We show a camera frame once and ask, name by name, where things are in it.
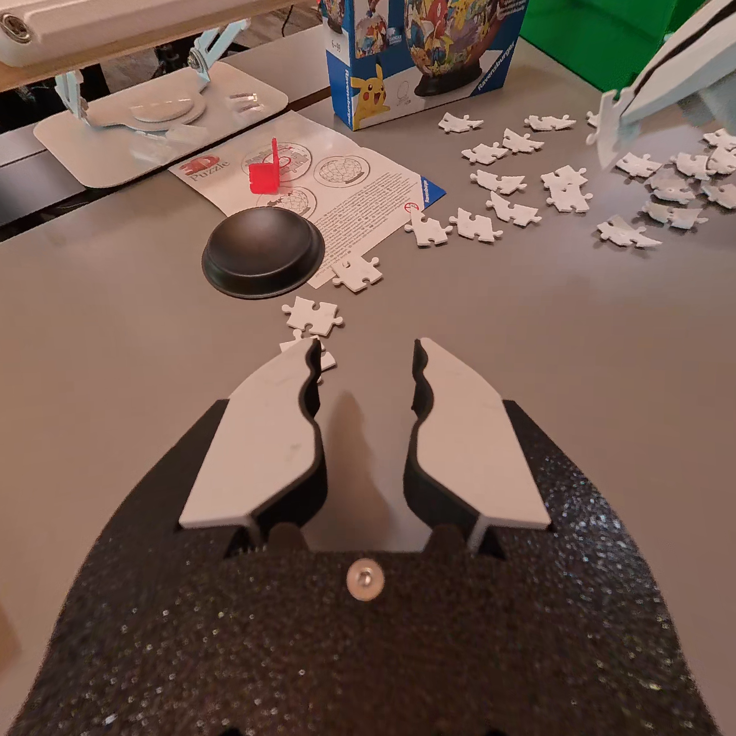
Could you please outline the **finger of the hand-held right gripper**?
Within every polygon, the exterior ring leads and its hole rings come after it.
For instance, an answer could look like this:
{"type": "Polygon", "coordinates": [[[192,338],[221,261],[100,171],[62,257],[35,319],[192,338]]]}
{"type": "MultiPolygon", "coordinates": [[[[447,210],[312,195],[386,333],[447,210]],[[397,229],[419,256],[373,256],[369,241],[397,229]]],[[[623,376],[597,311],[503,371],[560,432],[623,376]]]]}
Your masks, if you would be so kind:
{"type": "Polygon", "coordinates": [[[722,58],[734,56],[735,2],[707,2],[696,11],[668,41],[631,84],[642,90],[652,82],[671,90],[702,74],[713,66],[723,66],[722,58]]]}
{"type": "Polygon", "coordinates": [[[671,105],[680,105],[696,125],[735,123],[735,15],[699,10],[658,50],[631,87],[620,116],[632,127],[671,105]]]}

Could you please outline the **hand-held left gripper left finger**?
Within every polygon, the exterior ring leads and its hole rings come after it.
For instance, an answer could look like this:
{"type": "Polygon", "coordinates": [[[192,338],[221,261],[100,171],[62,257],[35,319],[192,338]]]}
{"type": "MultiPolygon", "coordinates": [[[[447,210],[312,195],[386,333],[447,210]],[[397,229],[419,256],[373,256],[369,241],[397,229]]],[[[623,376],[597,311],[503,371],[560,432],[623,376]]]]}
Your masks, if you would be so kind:
{"type": "Polygon", "coordinates": [[[183,529],[244,527],[265,539],[276,525],[303,526],[327,494],[315,417],[322,345],[292,342],[229,396],[179,516],[183,529]]]}

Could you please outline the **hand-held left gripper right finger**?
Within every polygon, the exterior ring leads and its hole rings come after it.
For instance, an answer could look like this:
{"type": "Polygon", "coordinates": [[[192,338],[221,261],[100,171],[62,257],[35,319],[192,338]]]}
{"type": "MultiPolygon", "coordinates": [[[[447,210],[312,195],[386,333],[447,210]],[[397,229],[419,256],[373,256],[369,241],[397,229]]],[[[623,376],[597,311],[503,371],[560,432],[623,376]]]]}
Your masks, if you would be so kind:
{"type": "Polygon", "coordinates": [[[434,340],[414,342],[414,395],[403,471],[407,506],[428,527],[452,525],[481,551],[491,530],[552,523],[503,399],[434,340]]]}

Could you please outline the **white curved puzzle piece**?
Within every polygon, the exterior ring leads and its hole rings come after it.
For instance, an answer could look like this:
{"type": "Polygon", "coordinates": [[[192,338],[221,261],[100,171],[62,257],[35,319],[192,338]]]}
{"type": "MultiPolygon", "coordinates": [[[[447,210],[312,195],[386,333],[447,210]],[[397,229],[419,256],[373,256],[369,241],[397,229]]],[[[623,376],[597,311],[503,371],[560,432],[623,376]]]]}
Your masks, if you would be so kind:
{"type": "Polygon", "coordinates": [[[623,113],[631,104],[634,93],[631,87],[611,90],[601,97],[597,114],[597,127],[587,136],[586,144],[594,145],[601,169],[611,167],[621,146],[631,143],[640,132],[639,122],[624,122],[623,113]]]}

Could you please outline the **spread of white puzzle pieces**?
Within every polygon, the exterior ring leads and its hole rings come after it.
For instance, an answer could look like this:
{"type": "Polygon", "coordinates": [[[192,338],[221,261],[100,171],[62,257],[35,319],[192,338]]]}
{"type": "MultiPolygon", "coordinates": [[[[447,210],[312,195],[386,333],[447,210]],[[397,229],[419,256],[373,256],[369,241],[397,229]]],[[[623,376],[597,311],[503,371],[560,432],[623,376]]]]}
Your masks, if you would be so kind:
{"type": "Polygon", "coordinates": [[[506,398],[626,390],[722,400],[734,393],[734,214],[706,206],[695,232],[615,218],[645,192],[598,168],[577,134],[555,151],[471,163],[461,141],[428,124],[378,137],[446,195],[414,216],[430,237],[391,235],[386,283],[355,305],[338,334],[339,363],[390,363],[403,338],[427,336],[506,398]],[[370,358],[357,359],[358,354],[370,358]]]}

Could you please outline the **black round puzzle stand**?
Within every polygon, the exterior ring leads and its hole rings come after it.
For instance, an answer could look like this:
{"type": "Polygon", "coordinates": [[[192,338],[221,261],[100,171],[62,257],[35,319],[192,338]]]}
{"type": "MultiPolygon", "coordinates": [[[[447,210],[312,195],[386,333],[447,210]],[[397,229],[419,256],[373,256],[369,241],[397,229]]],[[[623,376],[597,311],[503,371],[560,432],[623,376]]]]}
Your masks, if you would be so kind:
{"type": "Polygon", "coordinates": [[[202,271],[217,291],[270,299],[308,282],[325,257],[325,240],[308,219],[280,207],[253,207],[220,222],[202,253],[202,271]]]}

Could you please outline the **blue puzzle box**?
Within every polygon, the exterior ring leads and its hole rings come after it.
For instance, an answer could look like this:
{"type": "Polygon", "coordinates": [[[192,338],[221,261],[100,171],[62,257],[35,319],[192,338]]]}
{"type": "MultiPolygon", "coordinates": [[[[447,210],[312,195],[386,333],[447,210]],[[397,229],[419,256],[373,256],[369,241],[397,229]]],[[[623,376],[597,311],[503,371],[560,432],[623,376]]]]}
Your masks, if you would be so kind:
{"type": "Polygon", "coordinates": [[[352,130],[503,87],[528,1],[320,1],[334,113],[352,130]]]}

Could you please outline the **green plastic bin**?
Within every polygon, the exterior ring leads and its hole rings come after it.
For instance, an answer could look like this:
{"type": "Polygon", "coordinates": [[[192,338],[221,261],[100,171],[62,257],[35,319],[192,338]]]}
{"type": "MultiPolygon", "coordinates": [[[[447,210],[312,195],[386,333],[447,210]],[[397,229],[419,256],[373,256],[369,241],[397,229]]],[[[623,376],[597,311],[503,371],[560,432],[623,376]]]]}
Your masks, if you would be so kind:
{"type": "Polygon", "coordinates": [[[705,1],[529,1],[520,36],[599,91],[630,85],[705,1]]]}

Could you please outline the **red plastic tool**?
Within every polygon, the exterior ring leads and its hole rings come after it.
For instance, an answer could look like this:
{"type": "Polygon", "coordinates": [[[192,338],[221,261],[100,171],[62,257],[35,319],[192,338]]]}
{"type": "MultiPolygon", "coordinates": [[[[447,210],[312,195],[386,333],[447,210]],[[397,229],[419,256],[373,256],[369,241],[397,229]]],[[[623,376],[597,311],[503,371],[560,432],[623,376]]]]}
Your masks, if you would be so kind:
{"type": "Polygon", "coordinates": [[[247,166],[250,190],[257,195],[277,194],[281,188],[281,161],[278,140],[271,139],[271,161],[257,161],[247,166]]]}

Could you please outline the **white instruction leaflet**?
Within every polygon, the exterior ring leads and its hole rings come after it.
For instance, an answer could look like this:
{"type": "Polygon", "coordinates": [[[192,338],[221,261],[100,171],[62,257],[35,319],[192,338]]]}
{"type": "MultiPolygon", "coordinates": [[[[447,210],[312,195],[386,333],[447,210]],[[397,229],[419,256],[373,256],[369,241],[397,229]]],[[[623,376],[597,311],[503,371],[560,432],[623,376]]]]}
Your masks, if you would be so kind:
{"type": "Polygon", "coordinates": [[[319,289],[334,277],[332,265],[349,253],[364,256],[445,195],[420,174],[351,138],[295,112],[284,113],[169,171],[225,216],[253,207],[291,210],[317,226],[325,256],[308,285],[319,289]],[[255,194],[249,167],[271,163],[278,143],[281,187],[255,194]]]}

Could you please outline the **white board stand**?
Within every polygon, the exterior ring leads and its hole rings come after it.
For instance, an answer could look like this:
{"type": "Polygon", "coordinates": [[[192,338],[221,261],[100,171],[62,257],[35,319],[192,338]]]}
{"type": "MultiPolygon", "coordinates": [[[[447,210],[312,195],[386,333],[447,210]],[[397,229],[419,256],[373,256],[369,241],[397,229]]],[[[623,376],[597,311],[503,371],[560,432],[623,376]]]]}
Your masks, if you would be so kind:
{"type": "Polygon", "coordinates": [[[253,17],[292,4],[2,1],[2,91],[53,79],[63,112],[35,124],[35,138],[80,185],[116,188],[286,109],[282,91],[225,54],[253,17]],[[182,69],[85,100],[83,69],[191,35],[182,69]]]}

